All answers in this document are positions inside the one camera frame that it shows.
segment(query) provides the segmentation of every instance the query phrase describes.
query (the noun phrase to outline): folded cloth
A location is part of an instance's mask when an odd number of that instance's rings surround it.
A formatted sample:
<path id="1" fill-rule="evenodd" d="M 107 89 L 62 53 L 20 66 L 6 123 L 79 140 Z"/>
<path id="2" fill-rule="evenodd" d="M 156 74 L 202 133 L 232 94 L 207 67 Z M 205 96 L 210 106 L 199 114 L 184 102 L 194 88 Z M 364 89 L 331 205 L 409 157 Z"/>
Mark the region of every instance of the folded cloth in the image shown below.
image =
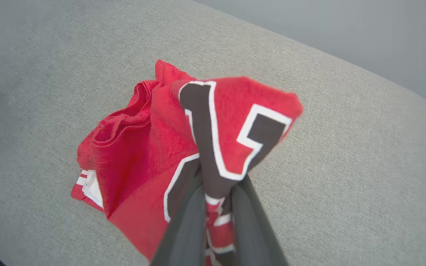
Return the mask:
<path id="1" fill-rule="evenodd" d="M 161 60 L 155 77 L 80 144 L 71 195 L 104 212 L 150 261 L 200 166 L 206 264 L 230 265 L 231 188 L 285 137 L 302 106 L 295 94 L 247 77 L 199 81 Z"/>

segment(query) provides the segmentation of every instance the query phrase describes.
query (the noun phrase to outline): gray couch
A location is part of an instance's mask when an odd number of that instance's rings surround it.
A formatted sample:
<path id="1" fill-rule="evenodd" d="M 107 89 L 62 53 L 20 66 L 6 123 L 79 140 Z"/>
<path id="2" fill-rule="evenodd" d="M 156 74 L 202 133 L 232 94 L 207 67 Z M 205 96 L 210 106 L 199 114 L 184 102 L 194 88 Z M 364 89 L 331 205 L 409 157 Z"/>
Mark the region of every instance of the gray couch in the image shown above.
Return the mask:
<path id="1" fill-rule="evenodd" d="M 70 197 L 76 149 L 156 58 L 247 75 L 304 113 L 251 178 L 291 265 L 426 265 L 426 100 L 190 0 L 0 1 L 0 259 L 147 265 Z"/>

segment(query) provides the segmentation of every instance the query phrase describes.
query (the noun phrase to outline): fabric surface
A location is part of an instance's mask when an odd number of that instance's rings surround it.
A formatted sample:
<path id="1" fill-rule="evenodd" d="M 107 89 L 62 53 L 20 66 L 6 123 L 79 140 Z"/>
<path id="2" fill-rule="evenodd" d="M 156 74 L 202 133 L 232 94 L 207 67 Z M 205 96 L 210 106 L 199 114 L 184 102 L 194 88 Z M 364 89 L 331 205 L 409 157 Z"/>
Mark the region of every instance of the fabric surface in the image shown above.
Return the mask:
<path id="1" fill-rule="evenodd" d="M 201 171 L 207 265 L 235 265 L 231 189 L 285 138 L 302 106 L 247 77 L 199 81 L 161 60 L 155 77 L 80 144 L 71 195 L 104 212 L 151 261 Z"/>
<path id="2" fill-rule="evenodd" d="M 291 263 L 426 265 L 426 101 L 189 0 L 0 1 L 4 263 L 147 265 L 69 191 L 77 145 L 155 58 L 300 96 L 289 137 L 250 173 Z"/>

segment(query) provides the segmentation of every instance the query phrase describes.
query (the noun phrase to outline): white outline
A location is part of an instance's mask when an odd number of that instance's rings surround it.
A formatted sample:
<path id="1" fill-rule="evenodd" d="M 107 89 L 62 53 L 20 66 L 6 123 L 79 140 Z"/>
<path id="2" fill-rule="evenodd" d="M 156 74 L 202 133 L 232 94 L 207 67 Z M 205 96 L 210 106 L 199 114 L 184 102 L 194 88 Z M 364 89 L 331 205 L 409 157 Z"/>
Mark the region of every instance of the white outline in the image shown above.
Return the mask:
<path id="1" fill-rule="evenodd" d="M 177 166 L 177 169 L 175 170 L 174 176 L 172 177 L 172 180 L 170 181 L 169 186 L 167 187 L 167 190 L 164 192 L 164 219 L 167 222 L 170 222 L 169 209 L 167 208 L 167 202 L 168 202 L 167 199 L 169 198 L 169 192 L 174 186 L 177 179 L 179 178 L 179 175 L 182 172 L 182 169 L 185 163 L 189 161 L 193 161 L 197 158 L 200 158 L 199 153 L 195 153 L 193 155 L 187 156 L 180 161 L 179 165 Z"/>
<path id="2" fill-rule="evenodd" d="M 243 180 L 244 176 L 246 175 L 247 169 L 249 168 L 249 164 L 262 148 L 262 143 L 258 143 L 257 141 L 254 141 L 247 137 L 247 135 L 251 131 L 254 120 L 256 119 L 258 114 L 261 114 L 262 116 L 266 116 L 270 119 L 276 120 L 279 123 L 283 123 L 285 126 L 284 126 L 284 131 L 282 132 L 282 136 L 284 136 L 285 132 L 289 129 L 292 123 L 292 119 L 290 117 L 284 116 L 283 114 L 277 111 L 274 111 L 270 108 L 267 108 L 265 106 L 253 104 L 241 128 L 238 138 L 236 139 L 238 143 L 248 148 L 251 148 L 252 152 L 247 156 L 246 160 L 244 161 L 243 168 L 240 174 L 230 172 L 226 169 L 226 165 L 224 164 L 223 155 L 221 153 L 221 148 L 220 148 L 220 138 L 218 134 L 218 120 L 216 116 L 216 107 L 214 102 L 214 92 L 216 89 L 216 82 L 215 81 L 205 81 L 205 82 L 190 81 L 179 89 L 179 100 L 180 100 L 180 93 L 182 92 L 182 89 L 188 84 L 210 86 L 210 91 L 208 94 L 208 107 L 210 109 L 210 120 L 212 123 L 211 126 L 212 126 L 212 140 L 213 140 L 212 142 L 213 142 L 214 158 L 215 158 L 216 167 L 218 168 L 218 172 L 220 173 L 220 176 L 227 178 L 229 180 L 236 180 L 236 181 Z"/>
<path id="3" fill-rule="evenodd" d="M 213 226 L 222 226 L 231 222 L 231 213 L 218 216 L 218 218 L 214 221 Z"/>
<path id="4" fill-rule="evenodd" d="M 77 185 L 84 185 L 87 182 L 87 178 L 86 177 L 78 177 L 77 180 Z"/>
<path id="5" fill-rule="evenodd" d="M 208 229 L 206 229 L 206 240 L 208 241 L 208 246 L 210 246 L 210 249 L 212 249 L 216 254 L 223 254 L 235 250 L 233 243 L 229 244 L 228 246 L 222 246 L 221 248 L 213 246 L 212 240 L 210 238 L 210 231 L 208 231 Z"/>
<path id="6" fill-rule="evenodd" d="M 205 256 L 210 256 L 212 266 L 222 266 L 221 263 L 216 260 L 216 256 L 214 255 L 214 252 L 211 249 L 205 249 Z"/>
<path id="7" fill-rule="evenodd" d="M 205 193 L 205 200 L 206 200 L 206 202 L 207 202 L 208 204 L 213 205 L 213 206 L 216 206 L 216 205 L 218 205 L 218 203 L 220 203 L 220 202 L 221 202 L 221 204 L 223 204 L 223 202 L 224 202 L 224 197 L 222 197 L 221 199 L 216 199 L 216 198 L 213 198 L 213 197 L 208 196 L 208 194 L 206 194 L 206 193 Z"/>
<path id="8" fill-rule="evenodd" d="M 185 115 L 188 116 L 188 123 L 190 124 L 190 130 L 192 131 L 193 142 L 196 145 L 195 134 L 193 134 L 193 117 L 192 112 L 188 109 L 185 109 Z"/>

